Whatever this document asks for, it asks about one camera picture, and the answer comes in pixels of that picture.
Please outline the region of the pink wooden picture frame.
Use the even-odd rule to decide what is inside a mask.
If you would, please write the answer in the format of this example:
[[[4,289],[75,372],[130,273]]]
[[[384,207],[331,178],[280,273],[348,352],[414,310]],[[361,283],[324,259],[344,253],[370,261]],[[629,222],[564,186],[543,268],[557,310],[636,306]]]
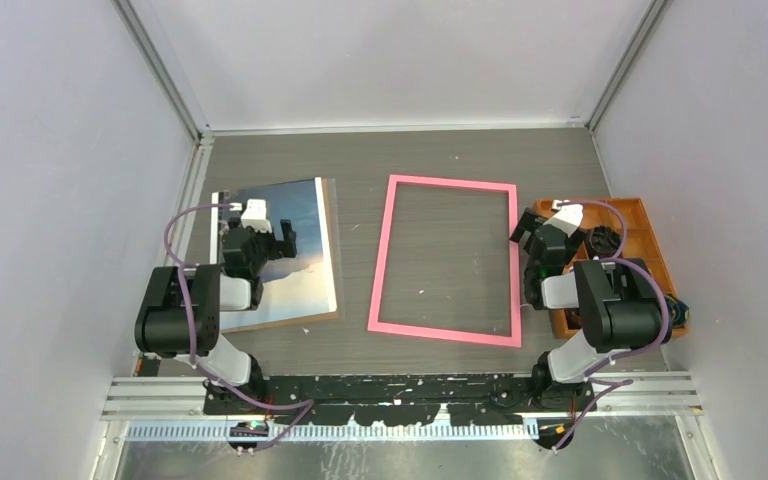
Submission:
[[[507,336],[465,332],[451,329],[438,329],[415,325],[403,325],[385,322],[380,318],[383,288],[387,270],[388,251],[392,231],[393,214],[398,187],[415,185],[446,189],[463,189],[505,193],[508,204],[508,232],[512,233],[518,225],[518,195],[517,186],[511,183],[486,182],[454,178],[429,176],[413,176],[393,174],[389,177],[384,213],[381,225],[375,274],[370,299],[367,329],[370,332],[416,337],[431,340],[451,341],[487,345],[494,347],[519,348],[522,346],[522,316],[521,300],[522,280],[518,246],[508,240],[506,246],[509,254],[509,300],[510,300],[510,334]]]

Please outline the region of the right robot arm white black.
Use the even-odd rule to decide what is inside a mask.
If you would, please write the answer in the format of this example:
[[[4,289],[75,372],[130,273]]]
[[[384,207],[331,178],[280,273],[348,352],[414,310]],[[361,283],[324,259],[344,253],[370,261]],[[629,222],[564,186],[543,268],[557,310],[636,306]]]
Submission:
[[[527,256],[523,297],[536,310],[575,310],[580,328],[543,353],[531,372],[531,398],[556,410],[576,397],[593,375],[615,360],[653,350],[669,340],[672,320],[663,290],[639,259],[623,256],[628,225],[616,241],[587,260],[576,253],[594,229],[584,229],[583,202],[562,201],[551,217],[523,211],[510,234]]]

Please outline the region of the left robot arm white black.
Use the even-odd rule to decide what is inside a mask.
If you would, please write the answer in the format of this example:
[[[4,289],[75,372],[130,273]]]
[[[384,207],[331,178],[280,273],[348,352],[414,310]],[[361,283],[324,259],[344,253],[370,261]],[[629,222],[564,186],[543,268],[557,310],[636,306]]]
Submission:
[[[188,364],[205,376],[208,393],[253,414],[266,405],[267,382],[257,360],[221,334],[220,314],[258,309],[262,270],[296,256],[296,233],[287,219],[274,232],[261,199],[226,207],[235,215],[218,242],[220,263],[190,264],[169,250],[174,263],[152,271],[134,336],[141,352]]]

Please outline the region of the orange compartment tray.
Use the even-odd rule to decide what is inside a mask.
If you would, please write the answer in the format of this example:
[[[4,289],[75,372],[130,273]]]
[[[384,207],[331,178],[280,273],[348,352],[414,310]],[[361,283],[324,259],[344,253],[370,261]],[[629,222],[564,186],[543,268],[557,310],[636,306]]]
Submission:
[[[627,243],[623,249],[623,257],[642,259],[665,295],[677,300],[676,289],[642,200],[639,198],[599,198],[599,201],[617,208],[626,221],[628,235]],[[621,232],[621,224],[612,212],[604,207],[584,206],[581,227],[593,229],[599,226],[610,227],[617,233]],[[551,310],[549,318],[552,323],[553,334],[558,339],[567,340],[579,330],[580,318],[570,310]]]

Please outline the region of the blue yellow rolled item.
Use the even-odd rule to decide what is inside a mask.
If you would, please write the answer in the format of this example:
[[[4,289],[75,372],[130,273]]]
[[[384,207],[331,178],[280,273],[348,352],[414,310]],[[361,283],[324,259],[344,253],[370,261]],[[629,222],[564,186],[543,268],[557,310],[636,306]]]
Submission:
[[[671,294],[666,294],[665,300],[669,309],[672,328],[683,328],[690,319],[690,309],[688,305]]]

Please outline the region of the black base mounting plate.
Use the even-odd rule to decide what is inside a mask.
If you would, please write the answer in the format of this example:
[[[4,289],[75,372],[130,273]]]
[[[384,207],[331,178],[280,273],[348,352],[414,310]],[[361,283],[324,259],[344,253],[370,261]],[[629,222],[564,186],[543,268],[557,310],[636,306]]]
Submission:
[[[594,389],[547,385],[526,374],[275,375],[265,379],[264,407],[205,390],[208,415],[254,415],[287,426],[427,426],[448,417],[453,426],[513,425],[527,413],[571,419]]]

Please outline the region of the aluminium front rail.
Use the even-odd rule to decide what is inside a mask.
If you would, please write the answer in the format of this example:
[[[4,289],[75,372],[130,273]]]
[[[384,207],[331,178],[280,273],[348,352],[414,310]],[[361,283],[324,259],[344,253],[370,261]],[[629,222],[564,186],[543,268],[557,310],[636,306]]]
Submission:
[[[196,377],[119,377],[102,409],[105,420],[170,420],[209,416],[265,417],[288,423],[312,400],[308,420],[342,425],[428,424],[454,415],[462,423],[490,415],[569,419],[589,402],[596,416],[701,415],[686,372],[603,373],[582,387],[534,394],[525,374],[281,375],[267,379],[263,406]]]

